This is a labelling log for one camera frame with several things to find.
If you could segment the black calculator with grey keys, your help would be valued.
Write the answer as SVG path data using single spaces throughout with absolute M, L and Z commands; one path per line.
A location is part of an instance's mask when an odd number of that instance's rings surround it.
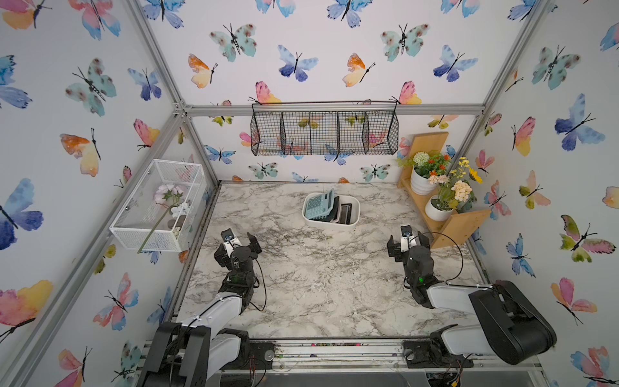
M 339 209 L 338 224 L 344 224 L 344 225 L 350 224 L 351 215 L 352 215 L 352 204 L 351 203 L 342 204 Z

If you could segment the light blue calculator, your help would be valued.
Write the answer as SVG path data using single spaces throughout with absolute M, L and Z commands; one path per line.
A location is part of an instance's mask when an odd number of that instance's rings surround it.
M 335 207 L 335 191 L 310 196 L 306 201 L 304 216 L 309 220 L 325 220 Z

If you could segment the black calculator dark keys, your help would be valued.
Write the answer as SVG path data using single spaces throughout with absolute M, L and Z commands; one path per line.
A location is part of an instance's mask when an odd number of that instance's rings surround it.
M 338 219 L 338 213 L 339 213 L 339 196 L 335 196 L 333 207 L 330 210 L 330 213 L 322 218 L 322 222 L 331 223 L 335 221 L 336 219 Z

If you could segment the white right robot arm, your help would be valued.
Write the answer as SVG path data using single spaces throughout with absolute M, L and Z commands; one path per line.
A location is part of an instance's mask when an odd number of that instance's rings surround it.
M 421 343 L 405 343 L 410 367 L 470 367 L 472 355 L 497 356 L 516 365 L 556 345 L 554 328 L 514 283 L 458 285 L 453 280 L 438 280 L 427 233 L 403 226 L 401 239 L 389 239 L 387 249 L 391 258 L 402 263 L 403 285 L 417 304 L 472 314 L 477 319 L 472 325 L 438 329 Z

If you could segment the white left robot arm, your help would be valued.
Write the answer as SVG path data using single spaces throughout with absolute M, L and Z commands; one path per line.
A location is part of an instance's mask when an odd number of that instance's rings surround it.
M 138 386 L 204 386 L 224 366 L 249 359 L 248 333 L 226 325 L 251 304 L 260 284 L 254 261 L 262 249 L 250 233 L 247 246 L 232 229 L 221 232 L 221 237 L 214 258 L 228 272 L 219 292 L 194 316 L 165 322 L 157 329 Z

